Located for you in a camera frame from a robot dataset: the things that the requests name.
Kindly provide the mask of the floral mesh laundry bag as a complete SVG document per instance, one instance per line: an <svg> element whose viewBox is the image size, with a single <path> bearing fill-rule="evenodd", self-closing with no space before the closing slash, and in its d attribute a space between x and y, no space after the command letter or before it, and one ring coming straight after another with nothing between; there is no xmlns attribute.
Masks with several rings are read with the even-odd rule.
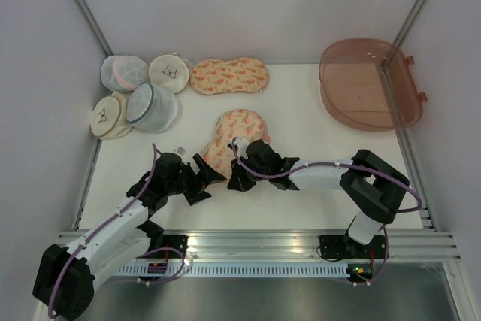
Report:
<svg viewBox="0 0 481 321"><path fill-rule="evenodd" d="M245 138L249 142L260 139L266 143L271 141L266 122L255 111L234 109L222 114L216 122L213 138L202 150L201 156L227 180L231 178L231 161L234 159L228 146L235 137Z"/></svg>

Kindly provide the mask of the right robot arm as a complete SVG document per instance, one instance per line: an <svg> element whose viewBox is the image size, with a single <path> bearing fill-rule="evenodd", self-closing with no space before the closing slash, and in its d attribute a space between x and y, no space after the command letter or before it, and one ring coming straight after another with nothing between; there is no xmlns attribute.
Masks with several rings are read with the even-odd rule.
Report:
<svg viewBox="0 0 481 321"><path fill-rule="evenodd" d="M358 213L337 242L340 255L329 251L325 256L332 261L345 256L363 257L380 229L394 221L410 188L402 173L369 150L328 162L282 157L262 140L249 142L235 137L228 147L234 155L230 190L247 192L257 183L267 181L282 191L326 188L348 195Z"/></svg>

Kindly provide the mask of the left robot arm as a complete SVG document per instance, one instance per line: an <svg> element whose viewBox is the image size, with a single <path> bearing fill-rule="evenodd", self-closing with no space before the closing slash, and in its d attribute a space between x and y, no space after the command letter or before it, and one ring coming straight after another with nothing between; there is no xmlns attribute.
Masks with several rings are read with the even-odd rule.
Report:
<svg viewBox="0 0 481 321"><path fill-rule="evenodd" d="M150 221L169 197L183 195L189 204L210 197L206 188L226 180L199 155L198 170L176 153L153 155L151 169L131 186L115 211L94 229L65 245L50 245L42 254L33 296L47 306L48 317L77 319L100 286L138 256L159 256L164 230Z"/></svg>

